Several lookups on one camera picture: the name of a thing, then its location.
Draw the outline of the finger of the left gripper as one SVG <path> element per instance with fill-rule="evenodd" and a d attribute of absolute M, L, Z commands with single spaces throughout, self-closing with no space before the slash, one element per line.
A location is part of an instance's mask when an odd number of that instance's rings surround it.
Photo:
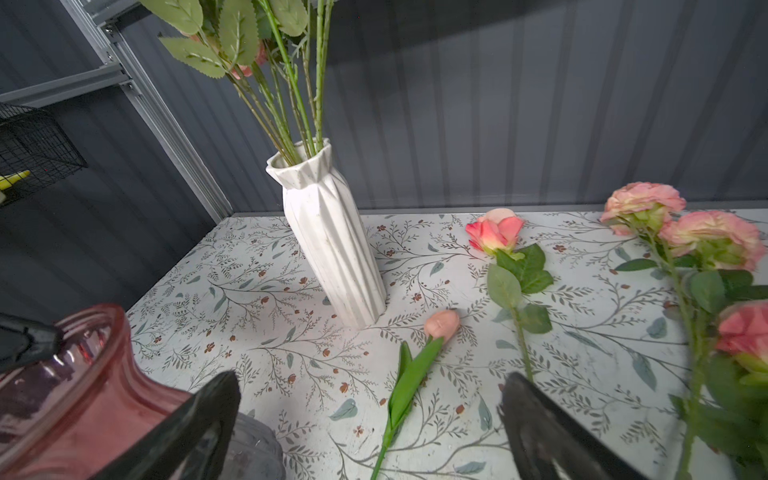
<path fill-rule="evenodd" d="M 53 325 L 1 314 L 1 372 L 51 359 L 61 348 L 63 331 Z"/>

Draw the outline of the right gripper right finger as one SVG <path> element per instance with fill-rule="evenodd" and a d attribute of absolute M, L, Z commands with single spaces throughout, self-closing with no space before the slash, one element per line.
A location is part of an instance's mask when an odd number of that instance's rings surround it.
<path fill-rule="evenodd" d="M 499 415 L 522 479 L 642 479 L 524 375 L 510 374 Z"/>

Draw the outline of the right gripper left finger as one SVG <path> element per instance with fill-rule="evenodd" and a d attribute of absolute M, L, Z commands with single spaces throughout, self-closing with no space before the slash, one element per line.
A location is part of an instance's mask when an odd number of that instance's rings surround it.
<path fill-rule="evenodd" d="M 217 479 L 235 426 L 237 376 L 214 377 L 94 479 Z"/>

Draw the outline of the purple glass vase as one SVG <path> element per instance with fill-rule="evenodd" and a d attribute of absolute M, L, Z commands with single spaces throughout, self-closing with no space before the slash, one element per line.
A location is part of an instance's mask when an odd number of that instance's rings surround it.
<path fill-rule="evenodd" d="M 55 324 L 49 360 L 1 372 L 1 475 L 94 479 L 195 393 L 150 379 L 134 358 L 124 310 L 100 304 Z M 240 412 L 217 479 L 282 479 L 283 451 L 267 425 Z"/>

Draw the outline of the white ribbed ceramic vase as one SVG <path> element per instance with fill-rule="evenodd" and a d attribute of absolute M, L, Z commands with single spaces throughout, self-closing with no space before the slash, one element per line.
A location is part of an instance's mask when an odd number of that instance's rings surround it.
<path fill-rule="evenodd" d="M 290 166 L 280 153 L 266 172 L 282 187 L 283 210 L 310 267 L 345 325 L 363 329 L 386 310 L 386 292 L 347 180 L 334 166 L 329 139 Z"/>

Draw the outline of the pink roses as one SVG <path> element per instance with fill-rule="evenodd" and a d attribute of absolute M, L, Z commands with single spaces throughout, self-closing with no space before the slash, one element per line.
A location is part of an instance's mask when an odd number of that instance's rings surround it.
<path fill-rule="evenodd" d="M 289 166 L 324 146 L 331 1 L 158 0 L 145 7 L 177 31 L 177 61 L 226 79 Z"/>

